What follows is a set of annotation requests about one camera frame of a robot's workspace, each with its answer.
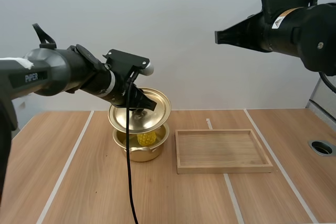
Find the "yellow corn cob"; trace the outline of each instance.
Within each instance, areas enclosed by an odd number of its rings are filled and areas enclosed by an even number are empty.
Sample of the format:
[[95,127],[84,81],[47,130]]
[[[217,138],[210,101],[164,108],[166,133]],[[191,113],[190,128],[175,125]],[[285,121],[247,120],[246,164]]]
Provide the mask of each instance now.
[[144,134],[138,134],[136,136],[141,146],[147,146],[147,145],[153,144],[156,140],[156,133],[154,131],[144,133]]

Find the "round hole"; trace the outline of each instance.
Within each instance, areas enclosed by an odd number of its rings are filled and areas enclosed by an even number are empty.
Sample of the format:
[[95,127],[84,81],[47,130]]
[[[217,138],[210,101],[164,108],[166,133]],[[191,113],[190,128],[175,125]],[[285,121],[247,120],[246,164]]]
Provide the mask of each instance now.
[[332,148],[330,148],[327,144],[322,142],[312,142],[311,146],[319,153],[322,154],[331,154]]

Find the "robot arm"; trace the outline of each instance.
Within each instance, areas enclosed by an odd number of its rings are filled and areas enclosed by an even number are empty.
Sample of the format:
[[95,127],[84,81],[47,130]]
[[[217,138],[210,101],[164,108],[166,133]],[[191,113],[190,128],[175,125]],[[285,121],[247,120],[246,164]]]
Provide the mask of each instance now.
[[336,75],[336,4],[318,0],[261,0],[260,13],[223,31],[217,44],[300,57],[304,66]]
[[50,36],[37,24],[33,26],[41,41],[40,48],[23,58],[0,59],[0,201],[11,131],[17,128],[12,99],[32,92],[51,96],[81,89],[119,108],[126,108],[128,95],[130,109],[153,111],[156,106],[133,84],[138,74],[153,73],[149,59],[112,49],[105,56],[106,63],[101,63],[81,45],[57,49]]

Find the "gold lid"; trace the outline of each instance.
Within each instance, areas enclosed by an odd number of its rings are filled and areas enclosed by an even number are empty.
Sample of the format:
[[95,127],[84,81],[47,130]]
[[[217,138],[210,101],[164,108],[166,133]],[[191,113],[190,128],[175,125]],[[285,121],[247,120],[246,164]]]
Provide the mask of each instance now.
[[[141,89],[149,99],[156,102],[156,107],[154,111],[130,111],[130,134],[154,131],[164,124],[170,115],[170,101],[163,93],[150,88]],[[114,128],[126,132],[126,108],[116,108],[111,105],[108,117]]]

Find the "wooden tray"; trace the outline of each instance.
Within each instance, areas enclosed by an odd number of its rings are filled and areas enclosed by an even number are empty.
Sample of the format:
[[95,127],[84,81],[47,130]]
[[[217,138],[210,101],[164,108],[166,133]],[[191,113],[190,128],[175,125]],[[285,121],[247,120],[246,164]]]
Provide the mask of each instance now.
[[176,130],[177,173],[270,173],[252,130]]

